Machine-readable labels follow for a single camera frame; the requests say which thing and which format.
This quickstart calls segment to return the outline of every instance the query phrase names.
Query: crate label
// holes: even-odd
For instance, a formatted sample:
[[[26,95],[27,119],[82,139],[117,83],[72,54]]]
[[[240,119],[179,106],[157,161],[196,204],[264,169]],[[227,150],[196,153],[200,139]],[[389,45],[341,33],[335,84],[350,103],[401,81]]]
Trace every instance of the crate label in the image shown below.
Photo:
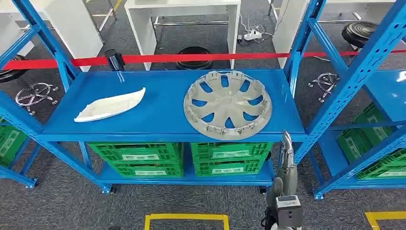
[[[152,161],[159,160],[158,154],[123,155],[124,161]]]
[[[404,172],[384,172],[378,177],[392,177],[392,176],[406,176],[406,171]]]
[[[4,157],[6,153],[9,151],[10,147],[14,143],[15,139],[18,137],[20,134],[19,131],[11,131],[9,137],[7,138],[6,142],[3,144],[3,146],[0,149],[0,157]]]
[[[135,170],[137,176],[165,176],[167,175],[166,171],[138,171]]]
[[[375,116],[370,116],[367,119],[370,124],[378,123],[378,119],[376,119]],[[383,140],[388,137],[388,135],[385,133],[385,130],[382,127],[373,127],[373,130],[380,140]]]
[[[229,158],[229,157],[249,157],[249,150],[230,151],[230,152],[213,152],[213,158]]]
[[[212,174],[226,174],[226,173],[243,173],[244,168],[230,168],[230,169],[213,169]]]
[[[360,152],[357,149],[357,146],[355,146],[354,141],[352,140],[351,137],[346,138],[345,141],[348,144],[348,147],[350,148],[352,154],[354,155],[354,158],[358,158],[361,156]]]

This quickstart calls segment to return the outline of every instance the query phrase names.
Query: red barrier tape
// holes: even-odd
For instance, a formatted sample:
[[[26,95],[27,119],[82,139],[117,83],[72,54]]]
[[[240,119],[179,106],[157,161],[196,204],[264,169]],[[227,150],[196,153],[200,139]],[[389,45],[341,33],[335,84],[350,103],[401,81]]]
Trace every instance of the red barrier tape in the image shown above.
[[[406,50],[394,50],[392,54],[406,53]],[[357,55],[356,51],[344,51],[339,53],[340,56]],[[160,54],[160,55],[123,55],[126,64],[144,63],[144,62],[178,62],[178,61],[218,61],[230,59],[270,59],[270,58],[287,58],[287,53],[238,53],[238,54]],[[303,57],[325,57],[323,52],[306,52]],[[100,66],[107,65],[105,57],[91,57],[72,59],[73,66]],[[54,69],[58,65],[54,59],[23,60],[10,61],[3,69]]]

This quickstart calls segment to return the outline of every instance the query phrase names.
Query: power strip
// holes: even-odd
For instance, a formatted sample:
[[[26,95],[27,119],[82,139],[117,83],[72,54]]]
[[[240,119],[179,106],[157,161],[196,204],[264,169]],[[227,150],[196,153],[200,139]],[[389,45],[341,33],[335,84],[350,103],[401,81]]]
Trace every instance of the power strip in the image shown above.
[[[251,41],[254,39],[262,38],[262,34],[257,30],[251,30],[247,34],[244,35],[244,39],[247,41]]]

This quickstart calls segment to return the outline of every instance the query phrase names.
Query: white desk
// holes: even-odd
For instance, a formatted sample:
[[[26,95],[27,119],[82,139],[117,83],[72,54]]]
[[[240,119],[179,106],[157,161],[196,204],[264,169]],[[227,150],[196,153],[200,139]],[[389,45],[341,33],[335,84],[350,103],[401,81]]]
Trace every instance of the white desk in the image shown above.
[[[0,55],[23,34],[18,24],[9,15],[0,14]],[[32,48],[34,48],[34,44],[29,42],[18,54],[25,56]]]
[[[277,30],[272,38],[277,53],[289,53],[296,32],[310,0],[283,0]],[[386,15],[390,6],[396,0],[328,0],[323,12],[355,12],[363,11],[368,16],[368,21],[379,23]],[[284,67],[287,58],[278,58],[281,68]]]
[[[157,38],[151,17],[228,15],[228,52],[236,53],[241,0],[127,0],[125,10],[141,55],[153,55]],[[144,63],[150,70],[151,63]]]
[[[92,58],[99,54],[103,43],[82,0],[30,2],[41,18],[52,24],[73,58]],[[14,21],[25,20],[11,0],[0,0],[0,15],[2,14]],[[5,36],[9,35],[0,31],[0,37]],[[90,66],[81,69],[88,71]]]

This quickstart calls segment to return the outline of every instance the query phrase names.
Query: green crate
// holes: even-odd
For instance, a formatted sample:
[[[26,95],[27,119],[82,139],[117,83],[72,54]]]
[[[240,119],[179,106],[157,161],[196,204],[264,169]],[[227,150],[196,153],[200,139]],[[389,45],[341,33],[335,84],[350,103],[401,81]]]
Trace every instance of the green crate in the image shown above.
[[[272,142],[258,143],[190,143],[193,161],[238,160],[241,157],[267,156]]]
[[[161,161],[180,159],[180,143],[93,142],[88,145],[105,161]]]
[[[0,127],[0,165],[8,167],[27,136],[12,126]]]
[[[182,161],[157,163],[143,161],[111,162],[110,165],[124,177],[182,177]]]
[[[374,103],[369,104],[356,118],[356,124],[365,124],[365,123],[378,123],[384,122],[387,119],[379,111]],[[383,139],[387,138],[390,134],[393,133],[392,128],[390,127],[371,127],[371,128],[362,128],[365,132],[368,140],[373,146],[379,144]]]
[[[359,180],[406,177],[406,149],[398,149],[356,175]]]
[[[248,157],[234,161],[194,162],[194,171],[196,176],[257,174],[264,160],[265,157]]]
[[[349,163],[355,161],[372,148],[372,144],[368,140],[365,132],[359,128],[344,130],[337,137],[337,143]]]

